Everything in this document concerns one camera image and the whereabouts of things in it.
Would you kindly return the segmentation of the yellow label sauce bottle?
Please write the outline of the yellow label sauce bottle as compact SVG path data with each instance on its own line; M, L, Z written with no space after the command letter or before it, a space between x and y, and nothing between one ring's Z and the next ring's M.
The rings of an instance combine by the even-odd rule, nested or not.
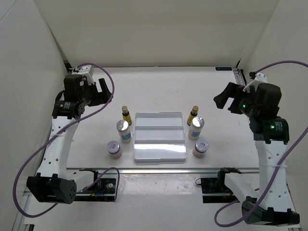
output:
M130 113L129 113L127 106L125 106L125 105L122 106L121 110L122 110L123 119L128 122L129 126L131 126L132 120L131 120L131 116L130 116Z
M189 117L187 119L187 125L190 126L192 123L192 120L198 115L198 106L193 106L192 110L190 111Z

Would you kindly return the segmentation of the white lid spice jar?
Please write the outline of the white lid spice jar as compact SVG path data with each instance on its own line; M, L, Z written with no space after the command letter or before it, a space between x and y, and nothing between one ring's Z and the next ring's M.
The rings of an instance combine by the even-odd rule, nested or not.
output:
M122 149L118 141L109 141L107 151L113 159L119 159L122 156Z
M209 145L206 140L197 140L192 150L192 154L196 158L203 158L208 148L209 148Z

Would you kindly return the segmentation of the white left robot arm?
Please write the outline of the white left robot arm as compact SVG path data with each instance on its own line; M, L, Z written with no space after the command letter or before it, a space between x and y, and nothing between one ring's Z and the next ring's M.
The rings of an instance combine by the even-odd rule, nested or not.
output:
M99 79L101 91L90 74L72 74L64 78L64 90L55 98L52 111L51 142L34 176L26 186L39 202L71 204L84 187L91 193L101 187L100 179L84 173L81 181L67 175L67 160L74 133L86 106L106 104L111 97L104 78Z

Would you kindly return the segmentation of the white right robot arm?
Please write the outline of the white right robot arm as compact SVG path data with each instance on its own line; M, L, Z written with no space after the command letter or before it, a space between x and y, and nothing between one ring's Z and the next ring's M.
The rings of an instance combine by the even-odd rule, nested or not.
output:
M273 84L259 83L245 89L231 82L214 97L218 109L232 98L228 110L247 116L254 136L259 161L259 190L255 191L235 168L222 168L216 180L219 191L230 190L242 204L246 224L288 226L300 222L300 215L292 210L288 198L283 156L289 142L289 126L277 115L281 97L281 89Z

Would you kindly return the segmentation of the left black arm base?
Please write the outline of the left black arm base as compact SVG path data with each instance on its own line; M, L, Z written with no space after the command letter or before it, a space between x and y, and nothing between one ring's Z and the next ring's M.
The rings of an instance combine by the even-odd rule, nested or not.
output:
M115 202L119 189L120 172L111 167L103 173L84 168L73 173L77 184L75 202Z

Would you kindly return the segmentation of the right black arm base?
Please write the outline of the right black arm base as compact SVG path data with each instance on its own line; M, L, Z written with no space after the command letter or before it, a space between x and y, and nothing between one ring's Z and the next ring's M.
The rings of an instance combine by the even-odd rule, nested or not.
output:
M195 181L196 186L201 186L204 204L237 202L233 192L224 183L229 173L241 174L241 171L237 168L221 168L216 177L198 178Z

